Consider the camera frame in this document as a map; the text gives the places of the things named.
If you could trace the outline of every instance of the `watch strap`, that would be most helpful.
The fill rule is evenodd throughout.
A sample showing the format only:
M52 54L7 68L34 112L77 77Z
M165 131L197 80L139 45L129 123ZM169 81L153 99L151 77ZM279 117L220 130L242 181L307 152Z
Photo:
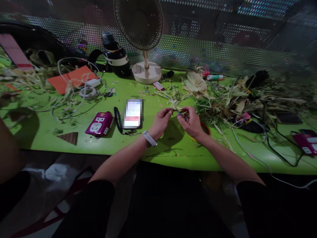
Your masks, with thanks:
M152 138L148 131L143 132L143 135L153 147L158 145L158 143Z

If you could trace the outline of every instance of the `orange envelope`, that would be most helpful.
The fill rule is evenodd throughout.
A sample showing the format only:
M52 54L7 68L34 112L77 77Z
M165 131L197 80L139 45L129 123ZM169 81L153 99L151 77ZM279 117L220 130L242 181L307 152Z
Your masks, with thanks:
M91 79L98 78L86 65L67 74L63 74L63 76L66 81L61 75L47 79L59 94L65 93L67 82L71 79L73 80L73 86L78 88L84 85L84 83L81 81L89 81Z

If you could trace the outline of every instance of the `wrist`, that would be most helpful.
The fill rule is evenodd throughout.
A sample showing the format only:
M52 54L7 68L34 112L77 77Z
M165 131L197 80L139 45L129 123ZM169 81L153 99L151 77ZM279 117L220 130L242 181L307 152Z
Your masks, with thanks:
M155 141L157 141L160 138L160 135L152 128L148 130L148 133L150 134L150 136L152 136L153 140Z
M199 134L195 138L195 140L203 145L205 142L208 142L209 140L212 140L212 138L209 135L207 135L206 133L202 132L201 134Z

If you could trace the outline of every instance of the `mesh screen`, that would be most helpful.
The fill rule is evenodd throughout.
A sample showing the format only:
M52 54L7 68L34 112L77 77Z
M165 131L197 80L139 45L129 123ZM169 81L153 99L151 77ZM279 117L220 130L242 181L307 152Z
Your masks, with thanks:
M317 69L316 0L161 0L164 27L150 61L163 68L203 65L214 73L311 80ZM1 20L54 33L76 55L103 50L112 31L131 63L143 59L121 35L111 0L1 0Z

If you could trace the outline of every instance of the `fan base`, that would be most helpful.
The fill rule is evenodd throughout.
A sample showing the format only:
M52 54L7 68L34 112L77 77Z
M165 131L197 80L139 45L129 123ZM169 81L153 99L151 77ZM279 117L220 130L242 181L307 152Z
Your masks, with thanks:
M161 67L154 62L149 62L149 68L146 69L144 64L145 62L142 61L133 66L132 72L134 79L143 84L153 84L158 82L162 77Z

